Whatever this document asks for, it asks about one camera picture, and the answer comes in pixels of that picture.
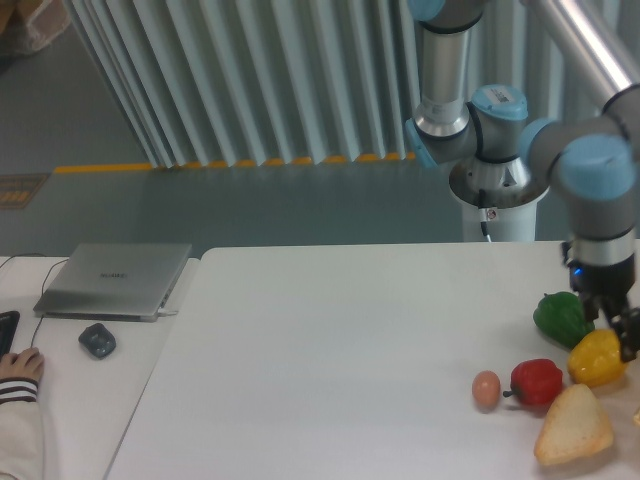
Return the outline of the white striped sleeve forearm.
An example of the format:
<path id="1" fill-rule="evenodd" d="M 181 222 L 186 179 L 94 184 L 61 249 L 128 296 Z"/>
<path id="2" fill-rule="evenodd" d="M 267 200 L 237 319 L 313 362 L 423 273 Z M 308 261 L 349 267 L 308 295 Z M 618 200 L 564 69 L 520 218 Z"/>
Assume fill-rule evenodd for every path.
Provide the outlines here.
<path id="1" fill-rule="evenodd" d="M 44 432 L 38 383 L 1 380 L 1 478 L 44 478 Z"/>

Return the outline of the person's hand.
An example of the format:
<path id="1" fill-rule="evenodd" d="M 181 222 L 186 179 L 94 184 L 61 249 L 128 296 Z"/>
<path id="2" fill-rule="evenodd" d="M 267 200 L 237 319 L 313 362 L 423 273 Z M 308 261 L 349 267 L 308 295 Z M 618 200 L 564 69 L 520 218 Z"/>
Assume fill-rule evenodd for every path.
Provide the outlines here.
<path id="1" fill-rule="evenodd" d="M 20 353 L 6 353 L 1 358 L 0 379 L 22 379 L 39 383 L 44 366 L 45 358 L 38 348 L 31 347 Z"/>

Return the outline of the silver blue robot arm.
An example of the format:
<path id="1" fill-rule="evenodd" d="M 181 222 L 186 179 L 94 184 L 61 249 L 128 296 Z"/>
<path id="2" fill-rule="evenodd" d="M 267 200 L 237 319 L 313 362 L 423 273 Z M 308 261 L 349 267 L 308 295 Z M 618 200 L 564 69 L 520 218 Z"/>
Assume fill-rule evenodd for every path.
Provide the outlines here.
<path id="1" fill-rule="evenodd" d="M 601 15 L 582 1 L 532 1 L 577 70 L 598 117 L 575 125 L 529 121 L 524 95 L 506 85 L 463 93 L 472 28 L 481 1 L 412 1 L 423 33 L 421 99 L 406 124 L 418 160 L 453 161 L 451 192 L 474 208 L 490 239 L 490 211 L 537 201 L 548 189 L 565 201 L 572 237 L 562 245 L 571 289 L 588 320 L 604 318 L 629 362 L 639 351 L 635 281 L 639 66 Z"/>

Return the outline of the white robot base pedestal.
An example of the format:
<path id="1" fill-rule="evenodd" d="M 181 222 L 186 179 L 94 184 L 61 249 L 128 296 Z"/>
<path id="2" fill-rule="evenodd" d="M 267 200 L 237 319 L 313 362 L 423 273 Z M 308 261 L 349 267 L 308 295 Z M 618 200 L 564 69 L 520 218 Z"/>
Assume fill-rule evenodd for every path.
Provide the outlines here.
<path id="1" fill-rule="evenodd" d="M 449 187 L 461 207 L 464 241 L 535 240 L 538 204 L 548 189 L 521 159 L 498 164 L 464 159 L 451 170 Z"/>

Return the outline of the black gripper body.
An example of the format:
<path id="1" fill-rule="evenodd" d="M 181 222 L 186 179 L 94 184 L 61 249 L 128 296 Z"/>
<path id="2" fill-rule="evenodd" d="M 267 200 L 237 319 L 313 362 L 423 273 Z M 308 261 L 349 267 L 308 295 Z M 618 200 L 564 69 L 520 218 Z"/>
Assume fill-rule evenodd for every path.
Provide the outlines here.
<path id="1" fill-rule="evenodd" d="M 598 296 L 606 320 L 631 309 L 628 293 L 636 281 L 636 266 L 629 248 L 618 253 L 614 241 L 570 240 L 561 244 L 561 252 L 569 286 L 579 300 L 581 294 Z"/>

